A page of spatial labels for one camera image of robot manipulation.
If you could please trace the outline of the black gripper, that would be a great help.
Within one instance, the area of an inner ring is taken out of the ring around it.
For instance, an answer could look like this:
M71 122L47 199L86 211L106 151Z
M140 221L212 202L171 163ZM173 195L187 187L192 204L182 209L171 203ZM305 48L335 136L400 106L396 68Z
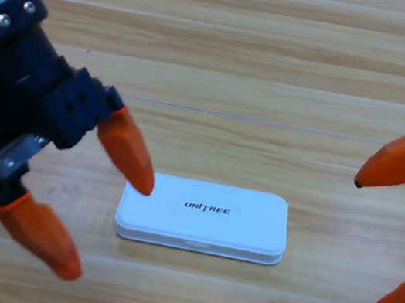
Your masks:
M41 148L72 148L98 125L97 137L113 164L149 196L153 164L129 112L114 87L69 66L41 27L11 36L0 27L0 206L26 194L21 178Z

